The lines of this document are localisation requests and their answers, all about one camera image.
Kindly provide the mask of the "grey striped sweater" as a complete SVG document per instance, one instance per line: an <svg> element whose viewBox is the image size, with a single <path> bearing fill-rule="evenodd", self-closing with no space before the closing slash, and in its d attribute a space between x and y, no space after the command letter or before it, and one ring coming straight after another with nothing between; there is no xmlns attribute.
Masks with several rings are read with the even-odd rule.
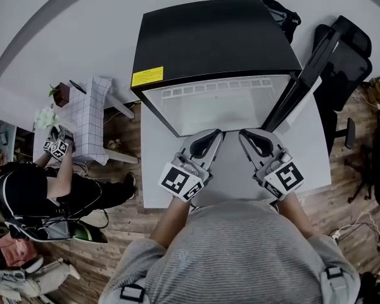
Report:
<svg viewBox="0 0 380 304"><path fill-rule="evenodd" d="M306 239L261 201L189 211L165 249L125 250L99 304L355 304L360 277L335 240Z"/></svg>

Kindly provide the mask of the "black mini fridge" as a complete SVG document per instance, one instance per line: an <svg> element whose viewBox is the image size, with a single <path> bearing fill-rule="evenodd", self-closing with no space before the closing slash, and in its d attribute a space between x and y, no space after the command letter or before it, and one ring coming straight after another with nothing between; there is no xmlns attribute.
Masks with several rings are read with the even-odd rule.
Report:
<svg viewBox="0 0 380 304"><path fill-rule="evenodd" d="M180 4L142 17L132 74L163 67L163 80L132 92L176 137L202 130L261 128L292 72L291 44L261 0ZM209 80L268 77L268 89L207 92L162 99L164 88Z"/></svg>

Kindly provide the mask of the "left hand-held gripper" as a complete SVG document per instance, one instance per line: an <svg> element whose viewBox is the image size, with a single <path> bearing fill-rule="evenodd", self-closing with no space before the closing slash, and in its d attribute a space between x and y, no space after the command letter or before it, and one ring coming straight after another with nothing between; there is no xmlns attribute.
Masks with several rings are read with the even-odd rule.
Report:
<svg viewBox="0 0 380 304"><path fill-rule="evenodd" d="M185 203L208 184L208 170L224 140L221 130L204 130L189 136L170 163L166 163L158 185Z"/></svg>

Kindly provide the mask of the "potted plant brown pot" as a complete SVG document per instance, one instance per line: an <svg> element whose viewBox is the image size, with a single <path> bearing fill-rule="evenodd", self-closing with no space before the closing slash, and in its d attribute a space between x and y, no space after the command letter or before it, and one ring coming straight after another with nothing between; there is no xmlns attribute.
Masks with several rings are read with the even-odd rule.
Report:
<svg viewBox="0 0 380 304"><path fill-rule="evenodd" d="M69 103L70 87L62 82L57 86L51 86L49 97L53 97L54 103L62 108Z"/></svg>

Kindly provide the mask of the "black shoulder bag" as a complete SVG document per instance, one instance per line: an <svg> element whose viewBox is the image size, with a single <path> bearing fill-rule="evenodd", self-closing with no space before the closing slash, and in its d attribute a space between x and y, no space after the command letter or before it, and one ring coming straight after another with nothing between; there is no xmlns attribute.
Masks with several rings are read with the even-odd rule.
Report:
<svg viewBox="0 0 380 304"><path fill-rule="evenodd" d="M294 11L285 8L276 0L262 0L262 3L269 10L273 19L282 29L286 39L291 44L293 41L294 32L301 24L301 18Z"/></svg>

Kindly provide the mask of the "yellow warning label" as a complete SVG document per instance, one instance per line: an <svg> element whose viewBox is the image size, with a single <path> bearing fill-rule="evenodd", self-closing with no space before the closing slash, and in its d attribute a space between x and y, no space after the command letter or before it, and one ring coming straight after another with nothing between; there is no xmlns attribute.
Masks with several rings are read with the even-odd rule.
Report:
<svg viewBox="0 0 380 304"><path fill-rule="evenodd" d="M162 66L159 66L156 68L133 73L131 87L137 87L144 84L162 81L163 71L164 68Z"/></svg>

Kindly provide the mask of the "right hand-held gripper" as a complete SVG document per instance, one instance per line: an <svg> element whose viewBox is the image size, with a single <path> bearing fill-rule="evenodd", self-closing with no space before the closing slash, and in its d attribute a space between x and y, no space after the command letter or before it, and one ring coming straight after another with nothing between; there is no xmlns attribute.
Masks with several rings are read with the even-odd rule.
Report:
<svg viewBox="0 0 380 304"><path fill-rule="evenodd" d="M303 184L304 178L293 157L275 134L262 129L242 129L238 139L255 168L253 178L276 201L282 201Z"/></svg>

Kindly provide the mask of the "white wire fridge shelf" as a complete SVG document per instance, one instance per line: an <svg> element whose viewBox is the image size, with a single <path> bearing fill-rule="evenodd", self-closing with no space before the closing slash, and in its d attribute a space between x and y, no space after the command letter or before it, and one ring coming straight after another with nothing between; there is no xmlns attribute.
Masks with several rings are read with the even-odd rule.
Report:
<svg viewBox="0 0 380 304"><path fill-rule="evenodd" d="M274 92L272 80L268 77L247 77L246 79L209 80L188 85L176 85L161 90L162 99L192 96L207 92L235 91L240 89L268 89Z"/></svg>

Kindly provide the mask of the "black grey backpack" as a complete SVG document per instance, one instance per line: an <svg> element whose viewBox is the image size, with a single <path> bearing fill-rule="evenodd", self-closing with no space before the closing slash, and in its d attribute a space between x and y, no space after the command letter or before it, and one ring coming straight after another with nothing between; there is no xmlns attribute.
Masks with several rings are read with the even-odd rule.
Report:
<svg viewBox="0 0 380 304"><path fill-rule="evenodd" d="M4 222L13 238L26 238L37 243L54 243L72 239L87 243L107 244L100 227L81 219L60 217L11 217Z"/></svg>

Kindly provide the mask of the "pink bag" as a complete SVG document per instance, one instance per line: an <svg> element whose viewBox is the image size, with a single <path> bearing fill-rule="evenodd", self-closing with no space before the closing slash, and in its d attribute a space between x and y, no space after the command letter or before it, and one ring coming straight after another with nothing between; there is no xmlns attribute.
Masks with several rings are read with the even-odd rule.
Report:
<svg viewBox="0 0 380 304"><path fill-rule="evenodd" d="M13 239L10 233L0 238L0 250L8 267L21 267L37 256L37 251L31 241Z"/></svg>

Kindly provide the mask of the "black office chair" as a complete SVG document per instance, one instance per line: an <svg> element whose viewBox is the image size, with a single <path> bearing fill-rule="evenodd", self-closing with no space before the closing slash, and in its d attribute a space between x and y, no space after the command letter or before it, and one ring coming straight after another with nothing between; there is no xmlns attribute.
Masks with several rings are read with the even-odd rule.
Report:
<svg viewBox="0 0 380 304"><path fill-rule="evenodd" d="M331 153L334 140L345 139L345 147L351 149L355 143L355 122L349 118L343 130L337 129L338 115L354 90L364 83L372 72L370 37L344 16L339 16L332 26L320 24L316 27L313 47L316 48L327 34L341 34L338 46L330 56L320 78L322 83L314 92L327 152Z"/></svg>

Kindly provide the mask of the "white flower bouquet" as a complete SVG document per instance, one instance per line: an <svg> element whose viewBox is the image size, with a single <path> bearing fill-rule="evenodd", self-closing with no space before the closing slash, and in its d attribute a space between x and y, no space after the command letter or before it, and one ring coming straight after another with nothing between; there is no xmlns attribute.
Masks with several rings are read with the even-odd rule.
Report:
<svg viewBox="0 0 380 304"><path fill-rule="evenodd" d="M36 129L45 130L58 125L58 116L50 106L47 106L36 111L34 124Z"/></svg>

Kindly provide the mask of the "person's right forearm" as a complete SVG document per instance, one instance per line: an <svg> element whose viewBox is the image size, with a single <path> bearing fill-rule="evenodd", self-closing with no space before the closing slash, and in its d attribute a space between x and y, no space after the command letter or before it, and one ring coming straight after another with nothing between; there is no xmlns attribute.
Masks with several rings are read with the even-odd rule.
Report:
<svg viewBox="0 0 380 304"><path fill-rule="evenodd" d="M278 202L277 206L279 213L291 221L306 239L320 235L304 212L295 193L289 193L283 200Z"/></svg>

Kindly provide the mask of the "person's left forearm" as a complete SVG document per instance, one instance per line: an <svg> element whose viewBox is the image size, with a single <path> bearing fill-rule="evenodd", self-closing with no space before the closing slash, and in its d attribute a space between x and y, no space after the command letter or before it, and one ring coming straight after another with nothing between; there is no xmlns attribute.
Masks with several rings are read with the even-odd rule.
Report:
<svg viewBox="0 0 380 304"><path fill-rule="evenodd" d="M149 238L167 249L184 228L189 211L189 203L173 197L164 216L157 223Z"/></svg>

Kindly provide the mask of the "black picture frame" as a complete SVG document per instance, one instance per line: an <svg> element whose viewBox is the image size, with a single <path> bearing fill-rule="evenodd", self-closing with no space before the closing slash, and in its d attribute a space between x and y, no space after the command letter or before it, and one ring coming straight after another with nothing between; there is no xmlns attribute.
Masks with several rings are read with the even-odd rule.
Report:
<svg viewBox="0 0 380 304"><path fill-rule="evenodd" d="M71 83L71 85L73 85L74 88L76 88L76 90L80 91L83 94L87 94L87 92L80 85L78 85L77 83L75 83L74 81L69 80L69 83Z"/></svg>

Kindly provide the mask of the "white checked tablecloth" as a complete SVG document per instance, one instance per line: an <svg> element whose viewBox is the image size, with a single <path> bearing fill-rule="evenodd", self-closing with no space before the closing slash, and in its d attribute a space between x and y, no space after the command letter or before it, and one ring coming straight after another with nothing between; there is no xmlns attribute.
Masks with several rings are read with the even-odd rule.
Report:
<svg viewBox="0 0 380 304"><path fill-rule="evenodd" d="M89 78L82 86L87 94L72 87L68 104L62 108L55 104L48 105L57 114L58 125L65 124L73 133L75 143L73 159L76 162L95 161L106 165L109 159L103 147L103 125L104 105L111 83L109 78ZM50 127L45 130L34 127L34 161L44 154L42 147L48 138L49 130Z"/></svg>

